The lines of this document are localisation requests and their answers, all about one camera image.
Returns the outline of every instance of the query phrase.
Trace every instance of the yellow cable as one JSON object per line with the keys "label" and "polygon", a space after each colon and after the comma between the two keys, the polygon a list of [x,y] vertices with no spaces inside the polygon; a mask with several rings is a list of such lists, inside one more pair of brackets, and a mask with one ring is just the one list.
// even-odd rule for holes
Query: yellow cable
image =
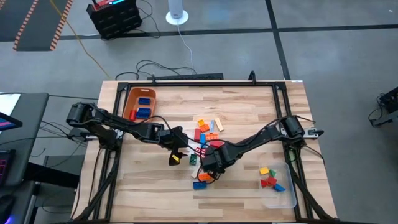
{"label": "yellow cable", "polygon": [[89,56],[98,66],[99,68],[105,73],[105,75],[109,78],[112,79],[109,74],[105,71],[105,69],[100,65],[100,63],[97,62],[97,60],[95,60],[95,58],[93,56],[91,56],[85,46],[83,45],[83,43],[81,42],[79,36],[76,34],[75,30],[72,28],[72,26],[69,24],[69,22],[67,21],[67,18],[65,16],[62,15],[62,13],[59,11],[59,9],[57,8],[57,6],[54,4],[53,0],[50,0],[50,3],[52,5],[52,7],[57,11],[57,13],[60,15],[61,19],[64,19],[65,22],[67,22],[68,27],[72,30],[73,34],[75,35],[76,39],[79,41],[81,47],[83,47],[83,50],[86,52],[87,56]]}

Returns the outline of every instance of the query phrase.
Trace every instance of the orange block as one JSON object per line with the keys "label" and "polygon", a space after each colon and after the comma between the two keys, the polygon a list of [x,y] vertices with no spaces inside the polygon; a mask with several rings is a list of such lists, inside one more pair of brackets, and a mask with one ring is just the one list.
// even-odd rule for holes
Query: orange block
{"label": "orange block", "polygon": [[202,131],[202,132],[206,132],[206,131],[210,130],[210,127],[207,124],[204,124],[204,125],[200,126],[199,128],[200,128],[200,131]]}
{"label": "orange block", "polygon": [[206,135],[206,141],[215,140],[215,139],[218,139],[218,134],[217,133],[207,134]]}
{"label": "orange block", "polygon": [[199,181],[212,181],[213,178],[210,177],[210,175],[208,175],[208,174],[199,174],[198,180]]}

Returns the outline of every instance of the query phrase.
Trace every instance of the orange tray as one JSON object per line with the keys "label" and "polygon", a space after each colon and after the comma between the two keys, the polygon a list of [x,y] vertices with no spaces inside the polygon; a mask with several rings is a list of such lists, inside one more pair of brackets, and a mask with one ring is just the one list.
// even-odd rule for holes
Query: orange tray
{"label": "orange tray", "polygon": [[[150,105],[140,105],[138,103],[139,98],[150,99]],[[131,110],[138,111],[138,108],[150,108],[150,116],[153,116],[155,113],[155,104],[156,104],[155,90],[150,88],[132,88],[127,98],[127,103],[124,109],[123,118],[129,119]],[[134,122],[141,122],[143,120],[144,119],[135,119]]]}

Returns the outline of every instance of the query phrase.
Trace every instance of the black storage crate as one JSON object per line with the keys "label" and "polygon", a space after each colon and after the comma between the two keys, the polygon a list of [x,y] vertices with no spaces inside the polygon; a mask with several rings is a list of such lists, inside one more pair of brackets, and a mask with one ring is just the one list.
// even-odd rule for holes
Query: black storage crate
{"label": "black storage crate", "polygon": [[136,0],[106,4],[97,11],[92,4],[89,4],[86,11],[101,37],[106,40],[117,38],[121,34],[141,26],[142,23]]}

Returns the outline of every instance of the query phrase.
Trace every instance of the table leg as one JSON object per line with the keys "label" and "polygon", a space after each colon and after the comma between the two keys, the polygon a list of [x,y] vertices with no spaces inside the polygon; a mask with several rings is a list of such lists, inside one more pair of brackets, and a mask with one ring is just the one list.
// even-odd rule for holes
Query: table leg
{"label": "table leg", "polygon": [[29,162],[26,167],[24,180],[77,188],[79,176]]}

